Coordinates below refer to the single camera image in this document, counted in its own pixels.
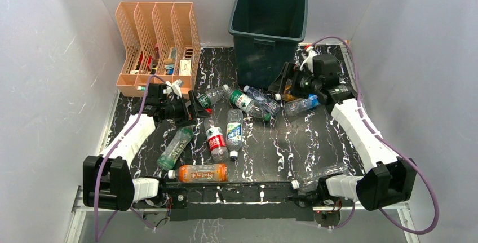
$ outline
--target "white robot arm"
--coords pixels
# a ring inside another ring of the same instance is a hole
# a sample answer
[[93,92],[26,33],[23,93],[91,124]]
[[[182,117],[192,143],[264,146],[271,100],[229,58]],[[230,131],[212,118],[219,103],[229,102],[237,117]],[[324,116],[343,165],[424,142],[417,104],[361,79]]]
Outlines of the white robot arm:
[[126,211],[134,202],[158,196],[158,178],[131,179],[129,168],[141,145],[162,120],[175,119],[176,125],[188,126],[195,124],[193,119],[209,116],[192,91],[188,93],[189,100],[182,98],[181,85],[180,80],[173,84],[150,84],[143,109],[140,103],[135,104],[127,124],[110,145],[98,156],[85,159],[83,202],[86,206],[94,205],[95,182],[103,161],[106,164],[101,175],[99,207]]
[[354,89],[340,81],[339,61],[334,55],[311,52],[306,62],[301,66],[286,63],[269,89],[281,92],[285,81],[290,79],[292,96],[306,98],[309,94],[317,95],[319,102],[345,130],[365,168],[364,176],[335,174],[319,178],[317,200],[345,197],[360,201],[368,210],[408,200],[417,172],[377,139],[377,136],[381,138],[381,133],[367,114],[359,110]]

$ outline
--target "desk organizer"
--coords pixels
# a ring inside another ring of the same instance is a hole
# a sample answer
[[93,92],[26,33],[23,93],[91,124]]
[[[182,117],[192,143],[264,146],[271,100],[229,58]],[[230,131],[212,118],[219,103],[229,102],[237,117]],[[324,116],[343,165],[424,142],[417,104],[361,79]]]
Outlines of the desk organizer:
[[[194,89],[201,53],[193,3],[121,2],[116,20],[126,50],[126,60],[116,85],[124,96],[143,96],[138,86],[155,75],[173,83],[184,82],[181,92],[188,98]],[[191,60],[189,74],[180,75],[180,61]],[[165,65],[173,64],[172,74]],[[152,83],[162,83],[153,78]]]

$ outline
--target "plastic bin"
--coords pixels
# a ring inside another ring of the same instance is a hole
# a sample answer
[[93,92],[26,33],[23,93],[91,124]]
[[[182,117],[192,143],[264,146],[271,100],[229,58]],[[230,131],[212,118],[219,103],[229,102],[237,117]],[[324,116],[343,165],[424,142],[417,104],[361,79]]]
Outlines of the plastic bin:
[[304,40],[307,0],[236,0],[229,21],[237,81],[267,88]]

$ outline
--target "black marble surface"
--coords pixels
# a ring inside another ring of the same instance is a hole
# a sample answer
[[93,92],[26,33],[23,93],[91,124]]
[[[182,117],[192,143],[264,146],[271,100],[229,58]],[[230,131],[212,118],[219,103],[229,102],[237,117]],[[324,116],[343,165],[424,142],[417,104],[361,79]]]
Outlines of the black marble surface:
[[[349,76],[339,46],[317,46],[319,53],[333,54],[342,66],[343,78]],[[302,61],[299,50],[295,57]],[[196,78],[196,92],[228,84],[238,87],[236,62],[233,48],[204,48]],[[133,104],[140,98],[119,97],[114,120],[110,128],[112,140],[124,127]],[[214,106],[214,116],[225,131],[226,116],[232,104],[226,99]],[[236,162],[227,161],[230,182],[284,181],[305,176],[308,171],[345,163],[352,174],[362,175],[363,166],[358,153],[338,123],[323,106],[303,112],[295,118],[285,118],[284,110],[270,123],[244,116],[244,146]],[[176,133],[172,120],[163,122],[146,140],[130,167],[134,178],[143,176],[165,177],[166,173],[156,165],[156,160]],[[181,154],[174,169],[181,165],[211,164],[209,146],[206,142],[202,120],[194,128],[193,140]]]

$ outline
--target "plastic bottle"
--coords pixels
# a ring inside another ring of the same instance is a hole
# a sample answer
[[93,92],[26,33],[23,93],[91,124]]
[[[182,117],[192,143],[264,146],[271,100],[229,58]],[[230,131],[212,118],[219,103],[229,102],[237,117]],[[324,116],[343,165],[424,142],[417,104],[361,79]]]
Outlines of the plastic bottle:
[[169,143],[164,153],[156,161],[156,164],[163,170],[171,170],[174,167],[176,160],[178,160],[179,155],[192,138],[193,130],[191,127],[178,129],[171,143]]
[[287,102],[284,105],[285,114],[288,117],[296,116],[302,111],[307,109],[312,109],[313,107],[318,106],[318,99],[316,95],[309,95],[309,98],[306,99],[297,99],[291,102]]
[[275,115],[281,109],[281,106],[279,105],[279,103],[275,102],[274,99],[272,99],[272,97],[262,93],[256,88],[252,88],[246,85],[244,86],[243,91],[247,94],[248,97],[254,99],[256,103],[263,106],[264,109],[272,115]]
[[271,115],[267,113],[263,107],[256,104],[253,99],[243,94],[241,91],[232,90],[227,85],[223,85],[223,90],[224,96],[228,98],[232,104],[236,105],[247,114],[250,114],[256,118],[262,118],[265,121],[269,121],[271,119]]
[[229,156],[225,146],[223,131],[219,127],[216,119],[212,116],[213,110],[208,108],[207,111],[211,114],[211,117],[204,119],[204,130],[206,130],[206,137],[207,142],[209,143],[209,148],[211,149],[211,155],[214,161],[223,162]]
[[224,91],[221,87],[207,90],[204,94],[200,95],[197,100],[203,108],[209,108],[216,104],[219,99],[224,95]]
[[331,174],[350,175],[348,167],[344,163],[339,163],[325,168],[313,170],[308,177],[299,178],[291,181],[292,189],[298,189],[302,193],[315,191],[318,186],[319,178]]
[[274,99],[277,100],[277,101],[284,100],[285,102],[289,102],[289,101],[299,99],[299,98],[296,98],[295,96],[292,96],[290,94],[290,88],[291,87],[292,87],[291,85],[285,86],[284,93],[282,95],[281,94],[275,94]]
[[227,133],[225,143],[229,149],[231,160],[237,159],[238,151],[242,147],[242,111],[231,109],[227,112]]
[[167,177],[183,183],[227,181],[227,166],[224,163],[210,165],[184,165],[167,172]]

